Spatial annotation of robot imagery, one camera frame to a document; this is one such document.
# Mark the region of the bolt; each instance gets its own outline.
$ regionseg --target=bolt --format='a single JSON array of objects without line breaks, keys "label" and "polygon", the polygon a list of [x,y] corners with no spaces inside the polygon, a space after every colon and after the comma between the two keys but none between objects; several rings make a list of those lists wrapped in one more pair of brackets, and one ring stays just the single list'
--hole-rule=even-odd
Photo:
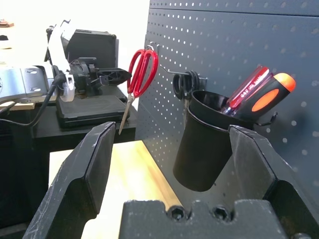
[{"label": "bolt", "polygon": [[223,206],[217,206],[212,209],[212,214],[215,218],[228,222],[230,221],[230,214]]},{"label": "bolt", "polygon": [[172,218],[176,222],[181,222],[187,220],[186,218],[186,211],[181,206],[172,206],[168,212],[168,217]]}]

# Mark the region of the power cord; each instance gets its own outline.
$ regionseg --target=power cord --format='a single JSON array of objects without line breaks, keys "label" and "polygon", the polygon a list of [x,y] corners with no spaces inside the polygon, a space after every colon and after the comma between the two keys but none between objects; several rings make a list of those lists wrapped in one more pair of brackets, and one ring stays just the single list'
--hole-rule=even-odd
[{"label": "power cord", "polygon": [[48,105],[48,103],[50,101],[50,98],[53,95],[56,87],[60,83],[65,82],[65,81],[66,81],[65,75],[61,71],[59,71],[58,74],[54,77],[54,81],[53,81],[53,83],[52,83],[52,85],[51,85],[51,87],[50,87],[50,89],[49,89],[49,91],[48,91],[48,93],[47,93],[47,95],[46,95],[46,97],[45,97],[40,109],[39,109],[39,112],[37,113],[35,118],[30,123],[19,123],[19,122],[11,121],[11,120],[8,120],[8,119],[0,119],[0,121],[7,122],[7,123],[10,123],[10,124],[14,124],[14,125],[18,125],[18,126],[24,126],[24,127],[35,126],[39,122],[40,117],[42,116],[42,114],[44,112],[44,109],[47,107],[47,105]]},{"label": "power cord", "polygon": [[16,102],[13,102],[12,104],[8,105],[7,107],[4,107],[3,109],[0,110],[0,115],[8,112],[15,105],[16,105]]}]

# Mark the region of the wooden workbench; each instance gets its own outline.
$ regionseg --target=wooden workbench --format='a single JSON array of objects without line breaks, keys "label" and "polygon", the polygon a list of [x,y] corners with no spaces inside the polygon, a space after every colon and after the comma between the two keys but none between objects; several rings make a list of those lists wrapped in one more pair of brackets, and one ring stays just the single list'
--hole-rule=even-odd
[{"label": "wooden workbench", "polygon": [[[50,155],[49,184],[71,150]],[[100,214],[85,225],[83,239],[117,239],[123,203],[161,200],[166,209],[180,202],[142,141],[114,144],[111,169]]]}]

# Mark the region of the white plastic part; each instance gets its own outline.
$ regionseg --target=white plastic part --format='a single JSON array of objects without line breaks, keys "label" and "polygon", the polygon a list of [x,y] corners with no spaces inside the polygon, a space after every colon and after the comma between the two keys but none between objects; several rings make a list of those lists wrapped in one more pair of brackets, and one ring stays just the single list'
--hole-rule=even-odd
[{"label": "white plastic part", "polygon": [[[62,25],[56,25],[51,34],[48,49],[50,52],[51,62],[53,65],[57,66],[60,71],[65,74],[67,82],[63,84],[63,96],[61,100],[64,102],[73,101],[75,95],[75,86],[74,86],[74,78],[73,75],[70,74],[70,66],[68,61],[65,59],[64,50],[62,46],[61,36],[63,33],[66,33],[66,24],[67,22],[63,22]],[[66,33],[68,38],[71,38],[71,32]]]}]

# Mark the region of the screwdriver handle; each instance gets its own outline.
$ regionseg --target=screwdriver handle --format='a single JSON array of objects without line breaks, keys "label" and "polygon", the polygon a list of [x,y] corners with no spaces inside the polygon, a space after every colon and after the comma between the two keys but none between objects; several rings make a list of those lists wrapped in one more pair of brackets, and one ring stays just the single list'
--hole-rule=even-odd
[{"label": "screwdriver handle", "polygon": [[282,101],[295,87],[296,82],[290,75],[279,73],[258,88],[248,100],[239,105],[234,117],[256,121]]}]

